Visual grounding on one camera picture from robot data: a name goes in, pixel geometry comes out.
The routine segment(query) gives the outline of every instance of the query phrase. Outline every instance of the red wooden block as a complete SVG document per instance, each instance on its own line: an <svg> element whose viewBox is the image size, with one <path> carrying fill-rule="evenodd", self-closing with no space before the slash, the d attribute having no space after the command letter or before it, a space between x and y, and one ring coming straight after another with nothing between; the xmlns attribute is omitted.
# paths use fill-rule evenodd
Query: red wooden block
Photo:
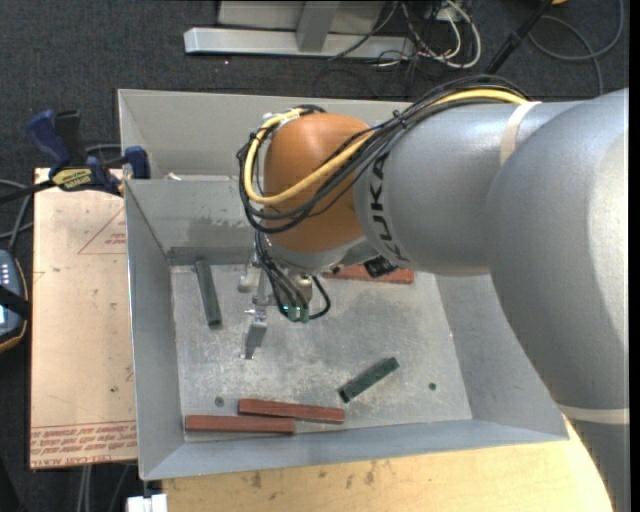
<svg viewBox="0 0 640 512"><path fill-rule="evenodd" d="M320 407L318 405L291 404L271 400L241 398L238 400L238 414L259 414L281 416L317 423L343 423L344 409Z"/></svg>
<svg viewBox="0 0 640 512"><path fill-rule="evenodd" d="M200 432L257 432L293 434L296 423L291 418L260 418L256 416L185 416L185 429Z"/></svg>

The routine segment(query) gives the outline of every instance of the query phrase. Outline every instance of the dark green bar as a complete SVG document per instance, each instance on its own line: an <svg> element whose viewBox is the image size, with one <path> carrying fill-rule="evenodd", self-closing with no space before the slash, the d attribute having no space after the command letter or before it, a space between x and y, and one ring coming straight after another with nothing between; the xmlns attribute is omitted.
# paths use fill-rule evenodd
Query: dark green bar
<svg viewBox="0 0 640 512"><path fill-rule="evenodd" d="M366 391L371 386L380 382L392 371L399 368L400 365L395 357L389 357L376 363L364 373L358 375L355 379L342 386L338 393L344 403L351 401L360 393Z"/></svg>
<svg viewBox="0 0 640 512"><path fill-rule="evenodd" d="M215 327L222 323L222 315L220 314L220 306L218 305L218 295L216 287L213 284L213 276L211 275L211 267L205 260L196 261L196 274L198 276L198 285L200 286L200 295L202 295L202 305L204 306L204 314L207 317L209 327Z"/></svg>

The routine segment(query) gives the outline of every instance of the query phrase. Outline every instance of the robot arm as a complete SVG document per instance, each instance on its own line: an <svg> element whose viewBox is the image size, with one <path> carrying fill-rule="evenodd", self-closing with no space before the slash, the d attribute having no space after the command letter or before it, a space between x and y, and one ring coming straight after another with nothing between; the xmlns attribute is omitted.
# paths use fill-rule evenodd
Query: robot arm
<svg viewBox="0 0 640 512"><path fill-rule="evenodd" d="M628 99L532 103L505 84L457 83L377 127L302 107L248 145L272 137L264 194L249 190L247 148L241 187L263 255L289 282L380 257L490 273L619 510L629 506Z"/></svg>

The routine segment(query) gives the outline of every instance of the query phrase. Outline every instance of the gray bin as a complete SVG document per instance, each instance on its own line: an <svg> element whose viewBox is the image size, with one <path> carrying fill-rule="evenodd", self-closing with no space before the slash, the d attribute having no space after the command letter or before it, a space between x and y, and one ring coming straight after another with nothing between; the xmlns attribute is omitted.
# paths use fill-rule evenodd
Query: gray bin
<svg viewBox="0 0 640 512"><path fill-rule="evenodd" d="M416 274L412 285L325 280L334 307L292 325L269 312L241 358L252 247L235 152L265 112L316 103L376 123L401 103L120 91L123 146L150 154L126 187L140 475L162 479L565 439L488 276ZM181 181L163 179L170 173ZM223 323L209 328L194 264L212 265ZM385 357L400 368L348 405L338 387ZM224 404L216 397L221 397ZM185 414L233 414L238 398L343 406L343 425L290 437L186 433Z"/></svg>

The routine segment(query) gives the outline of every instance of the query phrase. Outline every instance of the wire bundle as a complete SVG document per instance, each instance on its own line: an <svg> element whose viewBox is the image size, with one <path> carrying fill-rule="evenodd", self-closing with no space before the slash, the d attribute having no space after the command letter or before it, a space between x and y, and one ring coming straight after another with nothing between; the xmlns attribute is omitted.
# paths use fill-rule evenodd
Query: wire bundle
<svg viewBox="0 0 640 512"><path fill-rule="evenodd" d="M462 105L477 103L525 103L527 97L510 82L487 75L466 77L441 85L411 104L403 112L394 112L387 121L362 130L347 139L336 151L316 168L309 176L281 193L265 196L260 188L259 152L270 135L274 134L282 123L289 122L300 116L314 112L324 112L313 105L301 105L281 114L269 115L249 141L238 151L240 164L240 198L245 214L251 226L256 230L256 254L262 268L267 273L274 290L278 308L284 315L289 314L289 307L295 306L308 313L309 304L295 284L286 276L269 256L265 246L265 235L282 233L294 228L306 218L321 215L347 192L360 179L375 158L388 153L395 143L408 130L425 119L445 110ZM343 187L339 194L320 211L314 211L318 203L343 185L347 177L353 176L348 186ZM299 206L278 210L277 206L291 197L322 181L322 184L311 197ZM264 221L282 221L277 226L266 226ZM318 314L309 315L309 319L324 315L331 303L326 292L317 278L312 278L326 305Z"/></svg>
<svg viewBox="0 0 640 512"><path fill-rule="evenodd" d="M460 17L465 21L465 23L467 23L471 28L471 33L473 34L473 49L474 49L473 57L468 62L461 62L461 63L453 62L452 59L458 56L460 54L460 51L462 50L462 36L460 34L460 30L458 29L458 26L451 18L451 14L449 13L449 10L446 10L444 12L448 18L447 22L451 26L453 34L456 37L456 46L452 50L449 49L444 52L436 52L418 33L418 31L416 30L416 28L414 27L411 21L411 16L409 14L409 9L407 7L407 2L402 2L402 13L404 14L404 18L406 20L409 33L411 34L411 39L413 40L413 43L415 44L415 47L416 47L415 55L417 55L418 57L424 57L427 59L435 60L437 62L444 64L449 68L454 68L454 69L471 68L478 63L478 61L480 60L480 57L482 56L482 40L480 38L480 33L478 32L478 28L476 27L475 23L473 23L473 21L471 20L471 17L458 4L456 4L455 2L452 2L451 0L447 0L444 3L446 3L447 7L450 7L451 9L455 10L460 15ZM432 12L430 18L433 19L435 16L437 16L438 11L440 11L441 9L442 7L439 7L436 11Z"/></svg>

